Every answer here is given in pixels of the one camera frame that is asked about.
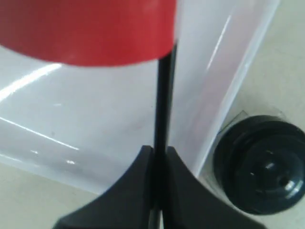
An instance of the floor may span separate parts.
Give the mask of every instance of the floor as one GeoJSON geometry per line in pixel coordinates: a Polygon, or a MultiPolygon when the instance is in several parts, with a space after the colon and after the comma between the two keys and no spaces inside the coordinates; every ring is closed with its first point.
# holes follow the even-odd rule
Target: floor
{"type": "MultiPolygon", "coordinates": [[[[304,7],[303,0],[282,1],[228,120],[241,110],[280,113],[305,130],[304,7]]],[[[60,215],[95,197],[5,165],[0,171],[0,228],[51,228],[60,215]]],[[[210,176],[205,171],[201,180],[210,176]]],[[[305,200],[286,212],[255,219],[268,229],[300,229],[305,224],[304,208],[305,200]]]]}

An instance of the black pole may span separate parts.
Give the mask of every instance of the black pole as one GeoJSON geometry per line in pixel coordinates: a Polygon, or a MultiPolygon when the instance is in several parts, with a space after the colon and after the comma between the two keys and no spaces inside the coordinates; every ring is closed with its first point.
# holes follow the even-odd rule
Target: black pole
{"type": "Polygon", "coordinates": [[[160,211],[162,209],[162,179],[164,156],[167,151],[171,108],[173,100],[174,70],[176,63],[177,45],[172,51],[161,58],[158,63],[158,82],[156,98],[156,115],[154,130],[154,172],[152,178],[153,209],[150,215],[149,229],[158,229],[160,225],[160,211]]]}

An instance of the white floor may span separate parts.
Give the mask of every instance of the white floor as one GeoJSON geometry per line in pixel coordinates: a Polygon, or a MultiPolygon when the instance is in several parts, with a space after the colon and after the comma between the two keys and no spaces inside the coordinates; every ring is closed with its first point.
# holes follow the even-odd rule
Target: white floor
{"type": "MultiPolygon", "coordinates": [[[[283,0],[229,116],[280,110],[305,130],[305,1],[283,0]]],[[[94,194],[0,165],[0,228],[49,229],[94,194]]],[[[260,217],[269,229],[304,228],[305,200],[289,211],[260,217]]]]}

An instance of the black rod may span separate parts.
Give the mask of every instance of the black rod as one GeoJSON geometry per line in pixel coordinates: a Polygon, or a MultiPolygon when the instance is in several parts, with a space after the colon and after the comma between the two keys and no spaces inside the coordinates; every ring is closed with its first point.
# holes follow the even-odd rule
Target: black rod
{"type": "Polygon", "coordinates": [[[158,63],[157,98],[154,129],[154,172],[153,172],[153,209],[150,215],[149,229],[158,229],[160,211],[162,209],[162,179],[164,156],[167,151],[167,141],[173,101],[174,70],[177,45],[172,51],[161,58],[158,63]]]}

